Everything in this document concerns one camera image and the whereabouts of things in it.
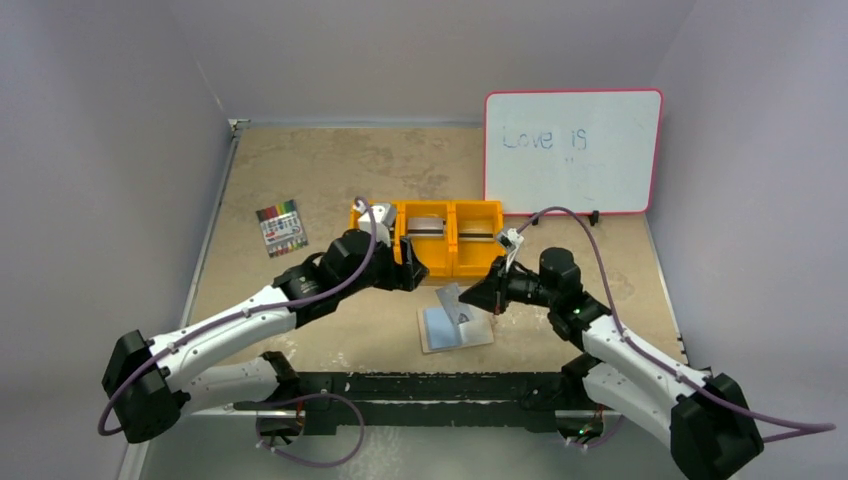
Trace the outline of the grey credit card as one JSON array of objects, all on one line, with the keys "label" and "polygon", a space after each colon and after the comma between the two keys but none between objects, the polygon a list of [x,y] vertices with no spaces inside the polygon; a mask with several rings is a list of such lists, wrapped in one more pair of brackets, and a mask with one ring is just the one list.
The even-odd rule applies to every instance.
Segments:
[{"label": "grey credit card", "polygon": [[470,322],[474,318],[470,307],[459,299],[460,288],[457,283],[450,283],[438,288],[436,295],[453,325],[459,326]]}]

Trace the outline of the beige leather card holder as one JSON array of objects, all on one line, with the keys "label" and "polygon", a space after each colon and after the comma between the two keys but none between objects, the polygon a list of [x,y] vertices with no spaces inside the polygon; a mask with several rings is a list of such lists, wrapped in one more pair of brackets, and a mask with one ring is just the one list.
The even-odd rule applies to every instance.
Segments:
[{"label": "beige leather card holder", "polygon": [[471,319],[454,324],[441,306],[418,312],[421,348],[424,354],[472,348],[495,342],[493,316],[476,307]]}]

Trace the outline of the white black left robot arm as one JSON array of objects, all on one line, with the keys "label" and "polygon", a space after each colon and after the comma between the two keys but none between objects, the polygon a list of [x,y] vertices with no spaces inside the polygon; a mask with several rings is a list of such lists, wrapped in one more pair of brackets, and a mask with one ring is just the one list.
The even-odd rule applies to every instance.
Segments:
[{"label": "white black left robot arm", "polygon": [[101,385],[108,402],[101,436],[121,434],[131,444],[174,426],[208,394],[200,382],[225,358],[269,337],[334,313],[358,292],[411,292],[428,276],[410,239],[398,251],[369,232],[349,229],[241,303],[197,324],[151,338],[133,330],[119,337]]}]

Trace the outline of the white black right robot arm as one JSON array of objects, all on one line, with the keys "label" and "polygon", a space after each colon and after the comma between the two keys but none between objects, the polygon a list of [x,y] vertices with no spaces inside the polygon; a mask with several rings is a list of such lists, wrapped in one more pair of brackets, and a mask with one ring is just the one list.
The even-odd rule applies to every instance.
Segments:
[{"label": "white black right robot arm", "polygon": [[764,450],[747,401],[728,375],[709,377],[674,361],[625,327],[584,290],[570,251],[550,247],[536,272],[496,258],[487,275],[459,295],[499,314],[512,302],[545,307],[554,332],[593,361],[564,376],[561,392],[576,407],[610,407],[660,441],[689,479],[729,479]]}]

